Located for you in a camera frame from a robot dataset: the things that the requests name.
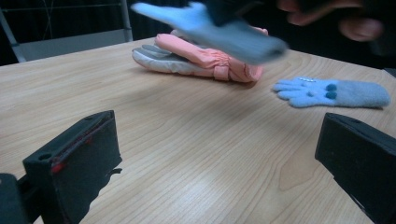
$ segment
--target wooden table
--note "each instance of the wooden table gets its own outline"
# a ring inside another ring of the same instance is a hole
[[[314,153],[326,112],[396,137],[396,104],[297,109],[271,88],[296,76],[355,79],[394,100],[394,77],[292,50],[255,85],[166,75],[133,61],[144,43],[0,67],[0,172],[22,177],[22,159],[115,110],[123,170],[82,223],[371,223]]]

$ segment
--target pink glove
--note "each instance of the pink glove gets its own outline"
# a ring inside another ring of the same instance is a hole
[[[262,65],[242,63],[220,50],[202,49],[175,35],[157,35],[155,44],[133,50],[134,60],[152,71],[238,82],[254,82],[262,76]]]

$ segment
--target wood grain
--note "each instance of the wood grain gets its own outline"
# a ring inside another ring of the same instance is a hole
[[[394,77],[292,50],[255,85],[166,75],[132,60],[145,43],[0,67],[0,171],[22,177],[22,159],[112,109],[123,170],[82,223],[371,223],[314,153],[326,112],[395,137],[395,104],[296,109],[271,87],[296,76],[364,80],[394,99]]]

